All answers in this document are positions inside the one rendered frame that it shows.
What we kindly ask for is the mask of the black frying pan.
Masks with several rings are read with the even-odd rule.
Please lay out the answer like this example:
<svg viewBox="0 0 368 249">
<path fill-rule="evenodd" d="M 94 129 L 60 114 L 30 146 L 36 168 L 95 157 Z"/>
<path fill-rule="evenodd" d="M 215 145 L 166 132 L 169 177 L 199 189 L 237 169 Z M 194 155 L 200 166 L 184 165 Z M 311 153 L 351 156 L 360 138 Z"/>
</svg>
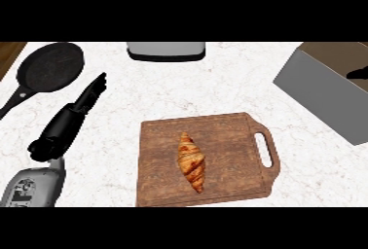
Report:
<svg viewBox="0 0 368 249">
<path fill-rule="evenodd" d="M 18 66 L 18 87 L 0 109 L 0 120 L 10 109 L 36 93 L 66 87 L 78 77 L 82 66 L 82 51 L 73 43 L 57 42 L 36 49 Z"/>
</svg>

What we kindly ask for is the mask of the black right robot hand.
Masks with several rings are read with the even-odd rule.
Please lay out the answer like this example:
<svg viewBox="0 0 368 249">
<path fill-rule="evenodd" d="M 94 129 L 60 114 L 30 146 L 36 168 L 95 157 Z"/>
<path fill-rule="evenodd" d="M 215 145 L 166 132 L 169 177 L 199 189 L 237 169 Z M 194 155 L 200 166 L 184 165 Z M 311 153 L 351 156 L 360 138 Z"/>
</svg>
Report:
<svg viewBox="0 0 368 249">
<path fill-rule="evenodd" d="M 355 69 L 355 70 L 350 71 L 350 72 L 345 74 L 345 77 L 347 77 L 348 79 L 368 80 L 368 66 L 364 66 L 364 67 L 360 68 L 360 69 Z"/>
</svg>

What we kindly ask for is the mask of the cardboard box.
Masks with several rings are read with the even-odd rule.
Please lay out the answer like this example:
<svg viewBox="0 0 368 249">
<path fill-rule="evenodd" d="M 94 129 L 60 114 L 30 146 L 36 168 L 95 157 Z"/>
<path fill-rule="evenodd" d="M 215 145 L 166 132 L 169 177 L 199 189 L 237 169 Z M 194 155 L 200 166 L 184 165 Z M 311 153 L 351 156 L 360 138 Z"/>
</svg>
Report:
<svg viewBox="0 0 368 249">
<path fill-rule="evenodd" d="M 274 85 L 351 145 L 368 142 L 368 80 L 345 74 L 368 66 L 368 42 L 304 42 Z"/>
</svg>

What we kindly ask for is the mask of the brown wooden cutting board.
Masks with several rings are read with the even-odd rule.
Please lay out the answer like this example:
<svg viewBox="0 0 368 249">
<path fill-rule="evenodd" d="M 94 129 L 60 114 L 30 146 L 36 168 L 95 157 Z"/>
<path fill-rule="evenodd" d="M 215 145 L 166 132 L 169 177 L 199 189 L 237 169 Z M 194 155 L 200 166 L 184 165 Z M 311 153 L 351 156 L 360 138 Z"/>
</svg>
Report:
<svg viewBox="0 0 368 249">
<path fill-rule="evenodd" d="M 203 191 L 193 190 L 177 156 L 185 133 L 205 155 Z M 187 206 L 265 197 L 280 172 L 271 134 L 248 114 L 140 124 L 135 205 Z"/>
</svg>

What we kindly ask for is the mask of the grey appliance with black base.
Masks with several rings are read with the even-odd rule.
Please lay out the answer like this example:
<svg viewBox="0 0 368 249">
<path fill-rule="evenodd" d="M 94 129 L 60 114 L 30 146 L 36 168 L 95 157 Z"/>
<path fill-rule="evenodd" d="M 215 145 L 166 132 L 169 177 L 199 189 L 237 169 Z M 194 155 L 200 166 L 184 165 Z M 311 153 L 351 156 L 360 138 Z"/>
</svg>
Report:
<svg viewBox="0 0 368 249">
<path fill-rule="evenodd" d="M 129 58 L 153 62 L 196 61 L 205 56 L 203 42 L 126 42 Z"/>
</svg>

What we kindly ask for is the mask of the golden brown croissant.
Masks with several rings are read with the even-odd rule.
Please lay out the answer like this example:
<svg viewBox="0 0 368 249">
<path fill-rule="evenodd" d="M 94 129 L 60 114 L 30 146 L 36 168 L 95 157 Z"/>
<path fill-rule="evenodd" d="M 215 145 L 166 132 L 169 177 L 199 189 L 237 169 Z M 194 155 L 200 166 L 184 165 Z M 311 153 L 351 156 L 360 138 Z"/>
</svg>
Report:
<svg viewBox="0 0 368 249">
<path fill-rule="evenodd" d="M 187 133 L 183 132 L 178 143 L 177 163 L 183 177 L 199 194 L 203 192 L 203 160 L 205 155 L 194 145 Z"/>
</svg>

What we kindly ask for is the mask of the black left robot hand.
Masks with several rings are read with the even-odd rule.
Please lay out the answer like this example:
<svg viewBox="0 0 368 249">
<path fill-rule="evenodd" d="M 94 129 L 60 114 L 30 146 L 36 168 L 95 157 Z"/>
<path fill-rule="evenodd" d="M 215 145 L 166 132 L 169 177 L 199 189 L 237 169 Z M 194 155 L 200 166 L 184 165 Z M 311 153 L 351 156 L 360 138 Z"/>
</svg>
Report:
<svg viewBox="0 0 368 249">
<path fill-rule="evenodd" d="M 67 151 L 78 135 L 84 117 L 106 89 L 106 73 L 101 73 L 85 87 L 78 100 L 67 103 L 51 118 L 39 137 L 26 150 L 35 161 L 57 159 Z"/>
</svg>

